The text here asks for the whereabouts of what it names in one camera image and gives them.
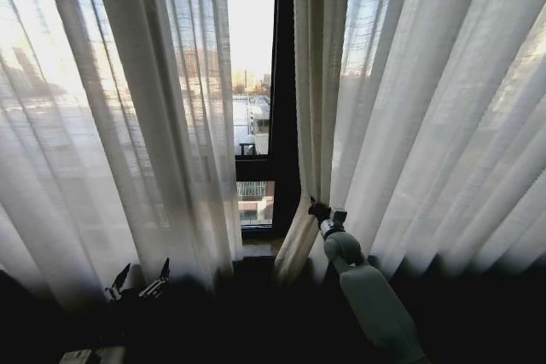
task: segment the curtain fold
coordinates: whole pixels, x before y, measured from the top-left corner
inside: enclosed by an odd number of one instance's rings
[[[330,204],[387,276],[546,259],[545,1],[348,0]]]
[[[329,202],[346,0],[294,0],[296,108],[301,199],[275,260],[279,282],[293,280],[317,237],[311,197]]]
[[[69,309],[229,274],[227,0],[0,1],[0,265]]]

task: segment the window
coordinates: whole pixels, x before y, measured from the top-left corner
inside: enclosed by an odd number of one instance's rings
[[[269,227],[273,218],[273,181],[237,183],[239,216],[243,229]]]
[[[299,203],[293,0],[228,0],[243,237],[284,236]]]

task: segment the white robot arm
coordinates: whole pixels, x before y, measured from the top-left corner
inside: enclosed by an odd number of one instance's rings
[[[340,285],[369,341],[396,364],[427,364],[415,323],[383,274],[363,256],[360,244],[345,232],[347,212],[313,203],[324,251],[340,275]]]

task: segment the railing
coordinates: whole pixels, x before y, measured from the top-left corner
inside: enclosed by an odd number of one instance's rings
[[[237,183],[237,194],[240,199],[265,196],[267,181],[244,181]]]

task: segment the sky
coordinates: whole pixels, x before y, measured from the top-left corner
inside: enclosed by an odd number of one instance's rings
[[[275,0],[228,0],[231,67],[271,73]]]

